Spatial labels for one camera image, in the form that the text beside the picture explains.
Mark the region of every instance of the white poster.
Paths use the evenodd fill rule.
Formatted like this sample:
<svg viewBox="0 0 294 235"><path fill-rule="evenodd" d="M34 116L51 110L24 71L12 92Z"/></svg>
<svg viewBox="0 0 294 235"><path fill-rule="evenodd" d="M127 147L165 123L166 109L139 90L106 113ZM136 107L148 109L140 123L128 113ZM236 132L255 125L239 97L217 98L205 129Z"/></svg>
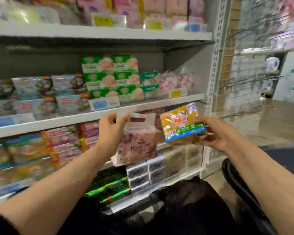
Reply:
<svg viewBox="0 0 294 235"><path fill-rule="evenodd" d="M287 54L281 75L288 76L279 79L273 99L294 103L294 52Z"/></svg>

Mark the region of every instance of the black sleeve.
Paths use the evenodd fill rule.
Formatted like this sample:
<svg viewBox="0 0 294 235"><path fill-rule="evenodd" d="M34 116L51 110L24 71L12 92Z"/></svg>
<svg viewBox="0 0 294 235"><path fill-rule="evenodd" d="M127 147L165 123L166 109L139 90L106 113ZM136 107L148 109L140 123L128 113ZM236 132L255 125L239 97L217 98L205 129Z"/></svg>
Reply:
<svg viewBox="0 0 294 235"><path fill-rule="evenodd" d="M20 235L10 221L0 215L0 235Z"/></svg>

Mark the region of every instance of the yellow soap package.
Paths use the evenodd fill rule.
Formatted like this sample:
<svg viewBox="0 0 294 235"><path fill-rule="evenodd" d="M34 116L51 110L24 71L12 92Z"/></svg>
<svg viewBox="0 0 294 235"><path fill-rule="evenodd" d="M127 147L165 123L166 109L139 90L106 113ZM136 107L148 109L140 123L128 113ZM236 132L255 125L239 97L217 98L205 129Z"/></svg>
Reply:
<svg viewBox="0 0 294 235"><path fill-rule="evenodd" d="M193 143L199 135L206 135L204 123L191 123L198 116L194 102L160 115L165 142L174 145L178 143Z"/></svg>

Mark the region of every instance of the forearm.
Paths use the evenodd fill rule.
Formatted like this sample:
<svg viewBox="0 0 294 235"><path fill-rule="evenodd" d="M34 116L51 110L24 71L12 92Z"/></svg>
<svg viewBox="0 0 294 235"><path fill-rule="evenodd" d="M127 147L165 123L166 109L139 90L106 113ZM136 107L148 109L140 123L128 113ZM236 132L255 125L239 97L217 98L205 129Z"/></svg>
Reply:
<svg viewBox="0 0 294 235"><path fill-rule="evenodd" d="M0 204L0 214L23 235L56 234L105 163L100 145Z"/></svg>
<svg viewBox="0 0 294 235"><path fill-rule="evenodd" d="M278 233L294 234L294 175L247 139L226 154Z"/></svg>

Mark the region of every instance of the hand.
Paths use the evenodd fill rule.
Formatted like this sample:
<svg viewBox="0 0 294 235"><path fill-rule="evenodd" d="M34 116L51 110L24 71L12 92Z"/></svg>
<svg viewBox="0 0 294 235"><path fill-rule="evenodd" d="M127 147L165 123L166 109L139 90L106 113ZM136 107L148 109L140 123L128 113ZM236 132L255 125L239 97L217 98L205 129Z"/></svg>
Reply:
<svg viewBox="0 0 294 235"><path fill-rule="evenodd" d="M129 117L130 114L123 116L118 123L116 123L116 113L111 113L100 119L97 144L104 151L107 159L110 159L116 153L119 142L124 135L124 126L129 121Z"/></svg>
<svg viewBox="0 0 294 235"><path fill-rule="evenodd" d="M216 118L197 116L192 119L192 122L205 123L211 129L214 137L208 137L207 140L201 140L199 144L216 148L224 153L236 153L239 146L250 144L250 142L239 133L232 125L224 123Z"/></svg>

